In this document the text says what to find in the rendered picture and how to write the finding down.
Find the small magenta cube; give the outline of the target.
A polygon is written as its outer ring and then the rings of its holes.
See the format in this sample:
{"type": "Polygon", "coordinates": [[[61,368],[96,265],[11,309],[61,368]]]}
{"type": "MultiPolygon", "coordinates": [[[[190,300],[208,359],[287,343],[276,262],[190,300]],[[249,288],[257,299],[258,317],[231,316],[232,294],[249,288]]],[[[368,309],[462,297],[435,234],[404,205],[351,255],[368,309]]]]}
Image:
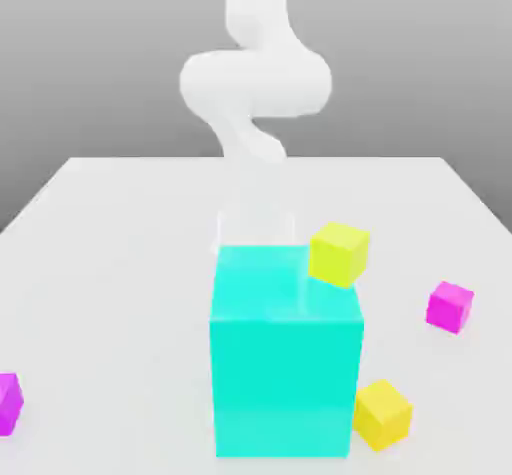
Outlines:
{"type": "Polygon", "coordinates": [[[16,426],[24,398],[16,373],[0,373],[0,436],[10,436],[16,426]]]}
{"type": "Polygon", "coordinates": [[[459,334],[469,317],[473,298],[473,291],[441,281],[429,296],[426,322],[459,334]]]}

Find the small lime yellow cube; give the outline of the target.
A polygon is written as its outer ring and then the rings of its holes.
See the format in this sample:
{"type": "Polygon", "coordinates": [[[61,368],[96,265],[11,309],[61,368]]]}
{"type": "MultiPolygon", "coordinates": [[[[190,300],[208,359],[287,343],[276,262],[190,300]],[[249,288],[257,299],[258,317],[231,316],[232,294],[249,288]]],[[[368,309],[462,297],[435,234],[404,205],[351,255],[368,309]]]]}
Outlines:
{"type": "Polygon", "coordinates": [[[350,288],[366,269],[370,233],[329,222],[310,240],[308,273],[341,288],[350,288]]]}

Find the large cyan box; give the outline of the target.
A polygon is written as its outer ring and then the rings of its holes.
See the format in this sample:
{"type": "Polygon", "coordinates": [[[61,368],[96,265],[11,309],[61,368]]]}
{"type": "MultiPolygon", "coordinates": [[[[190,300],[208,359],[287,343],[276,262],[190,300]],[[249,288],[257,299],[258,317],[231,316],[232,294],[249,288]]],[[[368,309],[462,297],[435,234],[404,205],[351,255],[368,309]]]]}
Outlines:
{"type": "Polygon", "coordinates": [[[303,245],[225,245],[209,321],[220,458],[345,458],[364,319],[303,245]]]}

